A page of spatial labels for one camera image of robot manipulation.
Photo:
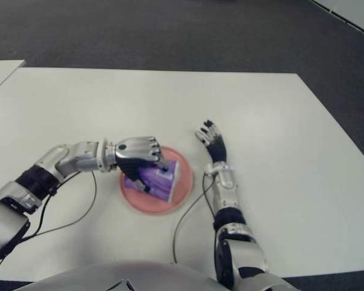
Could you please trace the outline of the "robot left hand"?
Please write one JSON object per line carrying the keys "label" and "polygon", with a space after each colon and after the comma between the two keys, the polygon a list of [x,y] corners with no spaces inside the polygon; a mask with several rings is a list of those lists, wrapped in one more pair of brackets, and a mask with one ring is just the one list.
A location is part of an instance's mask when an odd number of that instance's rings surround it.
{"label": "robot left hand", "polygon": [[115,147],[115,159],[121,171],[145,193],[150,192],[150,186],[143,181],[139,169],[158,166],[167,170],[169,167],[154,136],[139,136],[120,141]]}

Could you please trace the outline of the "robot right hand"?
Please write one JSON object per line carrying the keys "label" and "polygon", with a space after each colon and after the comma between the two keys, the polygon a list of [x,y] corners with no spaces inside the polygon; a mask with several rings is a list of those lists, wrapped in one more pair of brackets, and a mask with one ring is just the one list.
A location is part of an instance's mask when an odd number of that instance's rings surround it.
{"label": "robot right hand", "polygon": [[195,131],[196,138],[205,146],[213,163],[226,162],[226,145],[218,127],[209,119],[203,125],[204,127]]}

